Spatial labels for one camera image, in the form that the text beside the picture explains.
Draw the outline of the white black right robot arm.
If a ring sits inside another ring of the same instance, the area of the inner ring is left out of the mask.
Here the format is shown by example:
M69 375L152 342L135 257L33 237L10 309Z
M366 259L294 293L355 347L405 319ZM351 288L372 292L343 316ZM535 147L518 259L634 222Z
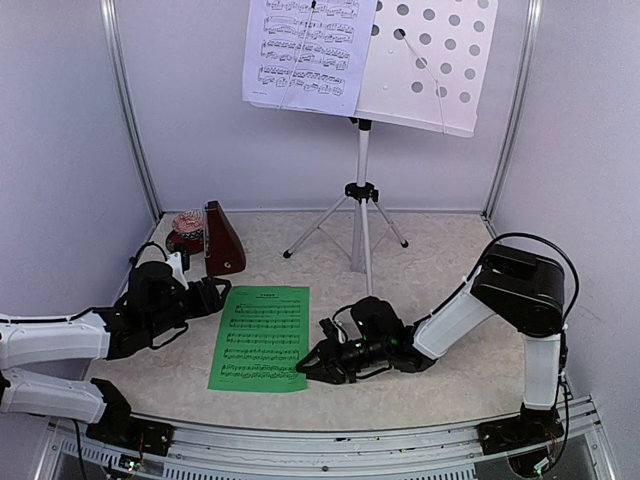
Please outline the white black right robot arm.
M297 365L309 380L333 385L389 369L418 373L433 366L455 343L498 316L525 342L525 411L511 433L535 442L551 424L562 371L565 274L554 259L494 244L470 276L443 304L412 325L404 324L387 301L374 296L346 306L361 336L351 340L333 318L320 325L323 340Z

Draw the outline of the white perforated music stand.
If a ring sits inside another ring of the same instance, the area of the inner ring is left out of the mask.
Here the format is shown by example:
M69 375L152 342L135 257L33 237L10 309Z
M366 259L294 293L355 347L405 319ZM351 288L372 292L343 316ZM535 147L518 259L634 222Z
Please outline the white perforated music stand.
M367 209L378 193L367 179L374 123L473 136L498 5L494 1L375 1L374 25L356 111L357 176L343 198L356 203L354 271L372 271Z

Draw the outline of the green sheet music page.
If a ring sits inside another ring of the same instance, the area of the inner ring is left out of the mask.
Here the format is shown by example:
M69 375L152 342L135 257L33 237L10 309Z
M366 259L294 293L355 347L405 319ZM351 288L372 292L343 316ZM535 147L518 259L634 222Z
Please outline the green sheet music page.
M208 388L292 393L307 388L296 364L309 352L310 289L236 286L226 300Z

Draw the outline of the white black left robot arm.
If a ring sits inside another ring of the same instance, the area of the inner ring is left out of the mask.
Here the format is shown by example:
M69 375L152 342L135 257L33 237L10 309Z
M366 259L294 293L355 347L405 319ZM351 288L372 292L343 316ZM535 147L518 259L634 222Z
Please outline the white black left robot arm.
M121 445L140 434L137 418L109 381L74 381L29 370L59 360L120 360L168 331L184 334L192 319L221 311L231 283L206 276L186 279L181 263L149 261L130 271L127 289L111 307L91 307L59 317L1 321L1 410L69 418L100 425Z

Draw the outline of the white sheet music page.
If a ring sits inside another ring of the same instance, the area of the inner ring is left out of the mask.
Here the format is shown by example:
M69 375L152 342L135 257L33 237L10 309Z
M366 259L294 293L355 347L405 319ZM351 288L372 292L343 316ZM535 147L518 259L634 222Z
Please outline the white sheet music page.
M252 1L242 99L276 109L355 113L377 3Z

